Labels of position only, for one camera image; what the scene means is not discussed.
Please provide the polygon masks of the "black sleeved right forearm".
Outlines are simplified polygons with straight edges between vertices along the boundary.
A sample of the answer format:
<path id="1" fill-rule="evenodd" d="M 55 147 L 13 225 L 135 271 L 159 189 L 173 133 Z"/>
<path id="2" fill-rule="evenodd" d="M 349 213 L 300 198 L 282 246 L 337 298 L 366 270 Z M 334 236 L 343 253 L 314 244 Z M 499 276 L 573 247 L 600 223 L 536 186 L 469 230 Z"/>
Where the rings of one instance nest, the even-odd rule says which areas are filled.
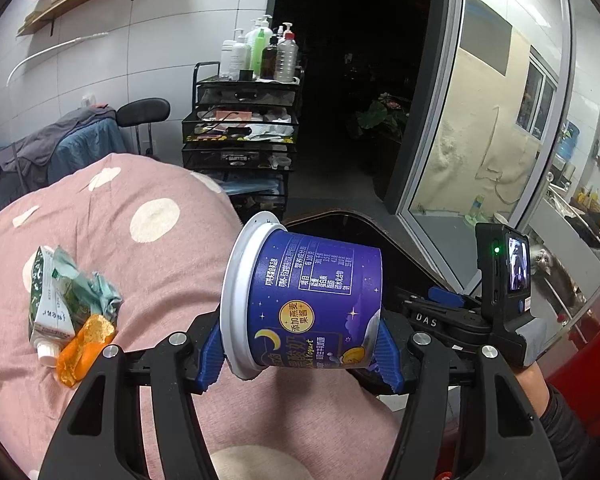
<path id="1" fill-rule="evenodd" d="M 563 479 L 600 480 L 600 437 L 591 437 L 564 396 L 548 386 L 550 400 L 540 422 Z"/>

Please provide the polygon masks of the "person's right hand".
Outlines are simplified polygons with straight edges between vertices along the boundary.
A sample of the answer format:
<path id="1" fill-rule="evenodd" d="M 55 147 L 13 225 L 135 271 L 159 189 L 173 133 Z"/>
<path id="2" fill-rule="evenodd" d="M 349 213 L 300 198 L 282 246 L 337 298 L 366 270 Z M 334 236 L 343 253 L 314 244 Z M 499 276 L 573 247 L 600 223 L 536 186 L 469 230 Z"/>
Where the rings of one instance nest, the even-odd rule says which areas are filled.
<path id="1" fill-rule="evenodd" d="M 527 368 L 514 368 L 514 374 L 527 395 L 532 408 L 541 417 L 550 403 L 550 390 L 544 379 L 538 363 L 533 363 Z"/>

